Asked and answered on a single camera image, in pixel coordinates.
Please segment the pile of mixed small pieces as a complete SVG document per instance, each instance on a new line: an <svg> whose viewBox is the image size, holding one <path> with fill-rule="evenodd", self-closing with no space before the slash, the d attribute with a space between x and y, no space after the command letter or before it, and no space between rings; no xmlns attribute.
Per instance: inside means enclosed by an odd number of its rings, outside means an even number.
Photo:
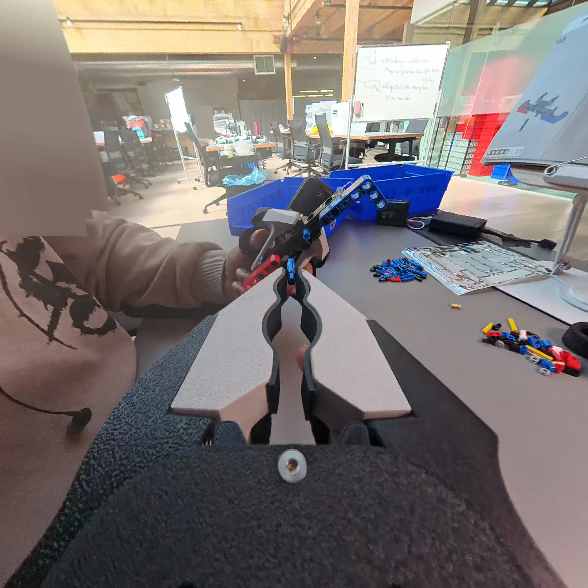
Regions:
<svg viewBox="0 0 588 588"><path fill-rule="evenodd" d="M584 374L587 359L574 355L561 342L553 342L532 330L518 326L513 318L506 324L490 322L480 330L481 342L496 349L505 349L532 363L543 376L565 374L579 378Z"/></svg>

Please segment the white board on stand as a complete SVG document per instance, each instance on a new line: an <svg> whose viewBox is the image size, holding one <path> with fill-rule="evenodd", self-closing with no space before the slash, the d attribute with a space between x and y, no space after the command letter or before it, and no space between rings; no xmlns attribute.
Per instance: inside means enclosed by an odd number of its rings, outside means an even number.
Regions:
<svg viewBox="0 0 588 588"><path fill-rule="evenodd" d="M183 177L180 177L177 180L177 183L182 184L190 181L194 182L196 180L189 176L187 171L187 165L185 162L187 159L193 159L193 157L190 155L184 155L184 151L179 138L180 135L186 135L189 141L188 144L193 144L193 141L188 133L188 128L186 127L186 125L190 126L190 117L187 112L183 87L179 85L173 88L172 90L165 92L164 98L168 106L173 136L175 138L176 146L180 157L180 163L183 170Z"/></svg>

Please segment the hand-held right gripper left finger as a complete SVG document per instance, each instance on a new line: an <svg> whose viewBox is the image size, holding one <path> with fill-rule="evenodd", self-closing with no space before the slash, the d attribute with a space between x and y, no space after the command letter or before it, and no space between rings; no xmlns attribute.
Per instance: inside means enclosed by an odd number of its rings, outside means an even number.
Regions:
<svg viewBox="0 0 588 588"><path fill-rule="evenodd" d="M171 413L233 422L245 440L266 443L279 404L286 270L277 268L219 311L171 402Z"/></svg>

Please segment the wooden pillar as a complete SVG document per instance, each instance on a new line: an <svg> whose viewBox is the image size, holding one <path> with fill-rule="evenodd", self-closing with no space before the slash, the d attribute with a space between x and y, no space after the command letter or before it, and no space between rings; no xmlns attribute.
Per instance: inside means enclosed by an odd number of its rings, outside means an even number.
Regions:
<svg viewBox="0 0 588 588"><path fill-rule="evenodd" d="M345 2L341 102L354 93L360 1Z"/></svg>

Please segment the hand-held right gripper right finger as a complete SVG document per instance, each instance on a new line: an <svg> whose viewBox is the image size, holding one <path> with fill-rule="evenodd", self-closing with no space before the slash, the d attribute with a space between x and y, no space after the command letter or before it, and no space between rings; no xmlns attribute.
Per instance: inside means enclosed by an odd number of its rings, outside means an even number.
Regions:
<svg viewBox="0 0 588 588"><path fill-rule="evenodd" d="M306 420L340 434L353 422L410 415L366 317L306 270L298 273L296 294L309 343L301 387Z"/></svg>

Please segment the pile of blue red pins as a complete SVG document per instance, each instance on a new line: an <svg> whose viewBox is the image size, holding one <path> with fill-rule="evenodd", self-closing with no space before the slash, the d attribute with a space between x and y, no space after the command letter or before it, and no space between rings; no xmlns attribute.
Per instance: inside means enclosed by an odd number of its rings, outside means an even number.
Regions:
<svg viewBox="0 0 588 588"><path fill-rule="evenodd" d="M406 257L385 259L369 271L379 283L423 282L428 276L422 265Z"/></svg>

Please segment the shelf of red bins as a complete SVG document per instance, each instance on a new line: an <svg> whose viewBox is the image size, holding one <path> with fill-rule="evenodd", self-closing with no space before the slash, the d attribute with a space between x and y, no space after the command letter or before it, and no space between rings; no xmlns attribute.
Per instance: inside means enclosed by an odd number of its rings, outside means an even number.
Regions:
<svg viewBox="0 0 588 588"><path fill-rule="evenodd" d="M430 166L451 171L454 176L462 178L518 183L510 165L487 166L481 161L507 116L507 113L490 113L439 118L432 142Z"/></svg>

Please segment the grey desk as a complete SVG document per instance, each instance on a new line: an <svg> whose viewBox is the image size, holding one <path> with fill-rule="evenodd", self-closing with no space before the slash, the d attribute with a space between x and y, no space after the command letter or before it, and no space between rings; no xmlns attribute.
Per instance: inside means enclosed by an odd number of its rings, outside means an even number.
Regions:
<svg viewBox="0 0 588 588"><path fill-rule="evenodd" d="M587 587L587 378L542 377L475 342L477 321L393 301L369 325L410 415L247 442L171 413L213 320L135 392L157 424L198 424L119 490L47 587Z"/></svg>

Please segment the black case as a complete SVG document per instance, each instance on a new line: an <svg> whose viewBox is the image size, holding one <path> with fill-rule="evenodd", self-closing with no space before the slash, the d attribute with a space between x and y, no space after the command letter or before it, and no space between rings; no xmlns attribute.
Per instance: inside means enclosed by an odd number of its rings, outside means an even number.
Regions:
<svg viewBox="0 0 588 588"><path fill-rule="evenodd" d="M406 200L379 202L375 222L380 226L405 228L408 225L409 209L410 202Z"/></svg>

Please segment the black power adapter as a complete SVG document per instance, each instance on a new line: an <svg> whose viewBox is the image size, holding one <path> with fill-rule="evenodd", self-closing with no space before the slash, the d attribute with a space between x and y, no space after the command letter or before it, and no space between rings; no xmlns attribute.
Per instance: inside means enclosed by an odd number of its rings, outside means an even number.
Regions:
<svg viewBox="0 0 588 588"><path fill-rule="evenodd" d="M463 238L467 242L479 240L486 228L487 220L439 210L430 218L429 230Z"/></svg>

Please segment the black office chair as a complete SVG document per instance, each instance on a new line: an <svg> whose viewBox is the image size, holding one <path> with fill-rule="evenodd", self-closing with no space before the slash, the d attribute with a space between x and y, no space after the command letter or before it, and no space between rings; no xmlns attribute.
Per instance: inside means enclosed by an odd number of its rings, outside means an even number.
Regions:
<svg viewBox="0 0 588 588"><path fill-rule="evenodd" d="M196 157L199 162L201 170L201 179L206 187L223 187L222 181L219 178L219 170L217 165L208 157L205 147L196 137L194 128L190 122L185 122L187 135L191 139L195 148Z"/></svg>
<svg viewBox="0 0 588 588"><path fill-rule="evenodd" d="M141 160L135 155L129 155L125 143L121 141L119 128L114 122L102 121L102 130L107 158L104 162L104 171L108 185L112 188L114 202L121 206L120 197L125 195L144 200L143 194L138 192L135 186L141 185L146 190L151 186L151 181L146 177L146 169Z"/></svg>
<svg viewBox="0 0 588 588"><path fill-rule="evenodd" d="M315 123L320 138L319 164L326 175L345 167L345 158L348 156L348 165L357 166L364 162L364 142L333 137L327 124L326 114L317 114Z"/></svg>

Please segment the black red blue beam assembly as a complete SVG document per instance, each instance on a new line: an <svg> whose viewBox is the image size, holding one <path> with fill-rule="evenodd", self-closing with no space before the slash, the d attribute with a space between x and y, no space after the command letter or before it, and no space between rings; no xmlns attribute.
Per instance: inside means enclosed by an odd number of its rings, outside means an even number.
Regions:
<svg viewBox="0 0 588 588"><path fill-rule="evenodd" d="M319 213L320 223L326 229L326 236L338 222L343 220L348 210L363 197L367 198L376 210L378 209L379 202L386 202L384 195L376 187L374 181L368 175L363 175L348 186L339 187L334 191L334 196L319 206L316 211ZM250 290L254 285L260 283L265 277L273 273L278 267L286 269L287 260L288 258L281 262L276 255L272 255L262 263L258 268L258 272L251 272L249 274L243 284L244 290Z"/></svg>

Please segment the silver book stand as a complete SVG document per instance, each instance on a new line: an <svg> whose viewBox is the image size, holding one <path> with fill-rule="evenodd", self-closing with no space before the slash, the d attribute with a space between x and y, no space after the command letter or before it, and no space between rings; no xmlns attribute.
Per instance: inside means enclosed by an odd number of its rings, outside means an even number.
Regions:
<svg viewBox="0 0 588 588"><path fill-rule="evenodd" d="M548 166L514 165L512 171L524 184L572 192L575 196L549 275L501 286L499 290L565 325L587 322L587 272L571 269L569 256L587 206L587 156Z"/></svg>

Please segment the black toy tyre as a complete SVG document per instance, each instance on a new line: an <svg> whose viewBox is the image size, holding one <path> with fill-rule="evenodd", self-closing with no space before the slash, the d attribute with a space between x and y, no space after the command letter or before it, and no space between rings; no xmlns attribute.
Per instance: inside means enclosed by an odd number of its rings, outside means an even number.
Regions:
<svg viewBox="0 0 588 588"><path fill-rule="evenodd" d="M587 322L577 322L570 325L562 335L562 343L574 355L588 358Z"/></svg>

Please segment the long wooden work table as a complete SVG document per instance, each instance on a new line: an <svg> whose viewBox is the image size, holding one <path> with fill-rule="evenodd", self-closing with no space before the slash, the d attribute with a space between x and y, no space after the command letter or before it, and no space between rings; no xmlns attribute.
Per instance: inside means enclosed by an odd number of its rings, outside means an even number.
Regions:
<svg viewBox="0 0 588 588"><path fill-rule="evenodd" d="M395 133L384 133L384 134L359 134L347 137L347 135L330 134L331 138L337 143L343 142L358 142L358 143L369 143L378 142L388 145L387 160L412 160L411 155L412 149L415 146L415 142L422 139L424 132L395 132ZM408 143L409 154L403 155L400 152L396 153L396 147L402 143Z"/></svg>

